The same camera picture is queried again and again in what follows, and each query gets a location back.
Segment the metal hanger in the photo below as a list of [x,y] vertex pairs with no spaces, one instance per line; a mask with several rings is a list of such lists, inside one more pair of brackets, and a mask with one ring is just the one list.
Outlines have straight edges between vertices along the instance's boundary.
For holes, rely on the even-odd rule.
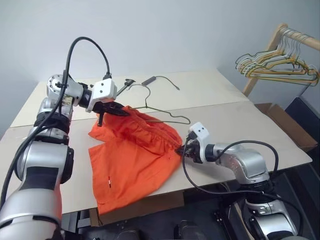
[[[290,35],[296,33],[295,30],[289,30]],[[300,39],[308,38],[307,35],[300,34]],[[273,81],[282,81],[282,82],[292,82],[292,83],[318,83],[319,80],[319,73],[317,72],[316,68],[311,68],[311,65],[305,64],[302,59],[299,59],[300,56],[300,42],[292,40],[292,46],[289,49],[289,52],[285,55],[288,58],[283,59],[283,57],[275,57],[269,60],[265,60],[262,64],[256,64],[254,67],[248,69],[245,73],[247,77],[254,77],[259,79],[270,79]],[[292,64],[293,67],[295,65],[302,66],[300,68],[293,68],[293,69],[274,69],[271,70],[276,65],[281,64]]]
[[285,54],[285,49],[289,45],[288,39],[288,32],[292,32],[291,29],[287,29],[281,38],[280,44],[277,46],[276,50],[273,51],[266,51],[260,54],[257,54],[254,58],[248,57],[247,59],[243,59],[241,62],[238,63],[238,71],[240,69],[241,74],[247,76],[247,73],[257,65],[262,66],[265,61],[276,61],[280,59],[288,58],[288,53]]
[[151,90],[150,90],[150,88],[147,87],[147,86],[145,86],[145,85],[142,85],[142,84],[132,84],[130,87],[128,87],[127,91],[130,90],[133,86],[142,86],[142,87],[148,89],[149,94],[148,94],[148,95],[146,96],[146,98],[144,99],[145,106],[133,107],[132,109],[152,109],[152,110],[155,110],[155,111],[158,111],[158,112],[162,112],[162,113],[169,114],[172,118],[183,118],[183,119],[186,119],[186,120],[187,120],[187,122],[181,122],[181,121],[161,121],[161,120],[147,120],[146,122],[152,122],[152,123],[174,123],[174,124],[186,124],[186,125],[191,124],[190,119],[187,118],[186,116],[174,116],[174,115],[172,115],[171,112],[169,112],[169,111],[164,111],[164,110],[161,110],[161,109],[157,109],[157,108],[148,106],[148,104],[147,104],[147,99],[148,99],[148,97],[151,95]]

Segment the wire hanger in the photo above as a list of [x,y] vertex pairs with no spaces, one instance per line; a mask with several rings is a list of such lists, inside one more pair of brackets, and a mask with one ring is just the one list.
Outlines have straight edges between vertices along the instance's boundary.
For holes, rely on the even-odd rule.
[[235,68],[248,78],[315,86],[320,78],[319,71],[300,58],[301,41],[309,36],[299,33],[297,38],[300,40],[294,40],[291,36],[296,33],[286,29],[276,50],[242,55],[236,60]]
[[161,121],[161,120],[147,120],[146,122],[152,122],[152,123],[174,123],[174,124],[186,124],[186,125],[191,124],[190,119],[187,118],[186,116],[174,116],[169,111],[164,111],[164,110],[161,110],[161,109],[157,109],[157,108],[148,106],[147,99],[151,95],[150,88],[145,86],[145,85],[142,85],[142,84],[132,84],[130,87],[127,88],[127,91],[130,90],[133,86],[142,86],[142,87],[148,89],[149,94],[144,99],[145,106],[133,107],[132,109],[152,109],[152,110],[155,110],[155,111],[158,111],[158,112],[169,114],[172,118],[183,118],[183,119],[187,120],[187,122],[182,122],[182,121]]

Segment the white wall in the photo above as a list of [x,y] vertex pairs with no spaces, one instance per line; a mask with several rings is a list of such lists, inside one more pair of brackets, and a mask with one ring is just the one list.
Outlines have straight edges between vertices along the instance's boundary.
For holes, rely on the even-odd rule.
[[[62,72],[76,37],[96,40],[114,75],[218,68],[242,90],[238,56],[263,50],[283,22],[320,39],[319,19],[319,0],[1,0],[0,136],[36,82]],[[81,42],[72,76],[104,71],[97,50]],[[301,89],[259,81],[250,99],[286,107]]]

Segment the cardboard sheet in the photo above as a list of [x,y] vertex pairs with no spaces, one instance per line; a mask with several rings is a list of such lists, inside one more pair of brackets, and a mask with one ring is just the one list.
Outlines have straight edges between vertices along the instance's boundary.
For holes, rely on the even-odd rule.
[[[291,168],[311,162],[311,158],[299,149],[290,137],[278,127],[268,116],[261,113],[251,102],[210,105],[185,108],[171,111],[174,115],[184,115],[191,124],[202,122],[210,132],[211,142],[232,143],[240,140],[257,140],[271,144],[279,154],[279,169]],[[150,115],[161,120],[169,120],[169,116],[161,112]],[[62,212],[69,213],[84,209],[95,208],[96,199],[92,189],[92,169],[88,148],[101,142],[88,136],[96,119],[74,120],[70,127],[69,146],[74,149],[74,166],[71,179],[61,185]],[[172,123],[182,139],[188,132],[189,125]],[[31,126],[9,128],[0,142],[1,164],[0,185],[3,184],[6,172],[20,143],[27,136]],[[246,144],[247,148],[259,151],[271,171],[274,167],[274,155],[268,148]],[[234,179],[231,170],[215,165],[195,164],[187,159],[187,170],[193,181],[200,185],[214,184]],[[20,181],[12,176],[8,194],[19,186]],[[159,195],[191,188],[182,167],[179,168],[157,191],[151,195]]]

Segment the cable connector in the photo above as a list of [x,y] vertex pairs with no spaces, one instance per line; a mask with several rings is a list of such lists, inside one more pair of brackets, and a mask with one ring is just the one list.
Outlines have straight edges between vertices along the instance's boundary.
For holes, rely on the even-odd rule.
[[192,132],[190,132],[190,133],[188,134],[188,136],[186,137],[186,139],[187,139],[187,140],[195,140],[197,137],[198,137],[197,134],[195,134],[195,132],[192,131]]
[[57,88],[60,88],[60,89],[61,89],[62,87],[67,87],[67,86],[68,86],[67,84],[62,84],[62,83],[60,83],[60,82],[57,82],[55,85],[56,85]]
[[102,78],[102,80],[106,80],[106,79],[112,79],[111,73],[107,72],[104,77]]

